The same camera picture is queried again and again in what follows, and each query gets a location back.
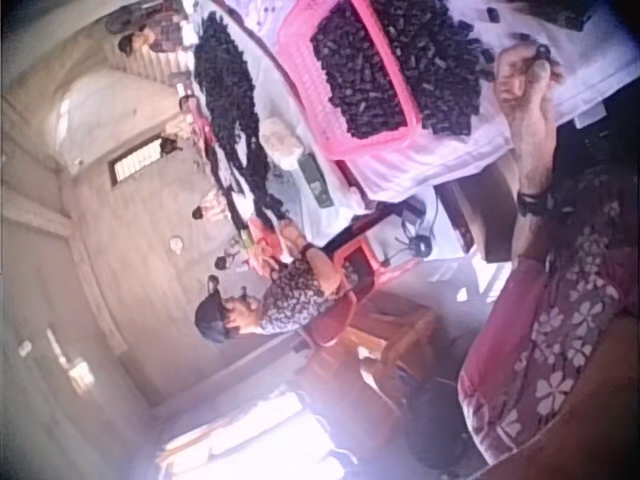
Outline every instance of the plastic chair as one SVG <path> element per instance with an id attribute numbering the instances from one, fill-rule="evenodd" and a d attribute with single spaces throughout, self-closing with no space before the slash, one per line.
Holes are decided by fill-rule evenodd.
<path id="1" fill-rule="evenodd" d="M 362 234 L 340 247 L 333 255 L 333 263 L 342 269 L 349 260 L 358 274 L 358 283 L 351 288 L 343 277 L 342 285 L 348 290 L 326 312 L 316 317 L 305 331 L 318 346 L 329 347 L 338 341 L 353 319 L 358 305 L 377 288 L 415 266 L 414 258 L 396 267 L 385 266 L 376 256 L 366 235 Z"/>

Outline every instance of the pink plastic basket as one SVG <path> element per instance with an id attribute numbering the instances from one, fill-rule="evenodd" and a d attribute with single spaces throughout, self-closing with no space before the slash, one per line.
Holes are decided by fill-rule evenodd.
<path id="1" fill-rule="evenodd" d="M 340 0 L 298 0 L 280 27 L 278 59 L 298 88 L 313 136 L 327 157 L 333 160 L 351 160 L 360 155 L 403 147 L 418 131 L 420 114 L 369 0 L 352 0 L 352 4 L 360 14 L 387 69 L 407 126 L 360 140 L 347 133 L 342 113 L 329 103 L 331 90 L 320 62 L 313 53 L 311 37 L 320 21 L 338 1 Z"/>

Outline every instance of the wristwatch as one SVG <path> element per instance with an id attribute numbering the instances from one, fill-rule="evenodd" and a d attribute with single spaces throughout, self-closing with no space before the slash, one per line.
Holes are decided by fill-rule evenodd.
<path id="1" fill-rule="evenodd" d="M 533 215 L 534 217 L 542 217 L 553 210 L 554 198 L 551 191 L 537 195 L 518 192 L 516 204 L 518 213 L 521 216 Z"/>
<path id="2" fill-rule="evenodd" d="M 316 248 L 316 246 L 313 243 L 310 243 L 310 242 L 305 243 L 304 246 L 300 249 L 300 256 L 304 258 L 307 255 L 307 252 L 312 248 Z"/>

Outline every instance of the plastic bag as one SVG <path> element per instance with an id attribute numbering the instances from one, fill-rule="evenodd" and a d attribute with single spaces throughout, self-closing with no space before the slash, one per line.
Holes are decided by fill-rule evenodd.
<path id="1" fill-rule="evenodd" d="M 271 117 L 260 122 L 260 143 L 283 170 L 298 168 L 304 147 L 279 118 Z"/>

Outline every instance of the pink floral garment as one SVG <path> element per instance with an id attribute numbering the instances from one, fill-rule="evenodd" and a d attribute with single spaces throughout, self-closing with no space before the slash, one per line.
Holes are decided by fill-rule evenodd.
<path id="1" fill-rule="evenodd" d="M 623 311 L 638 314 L 638 183 L 603 167 L 557 197 L 547 265 L 523 259 L 458 381 L 487 461 L 517 450 L 557 415 Z"/>

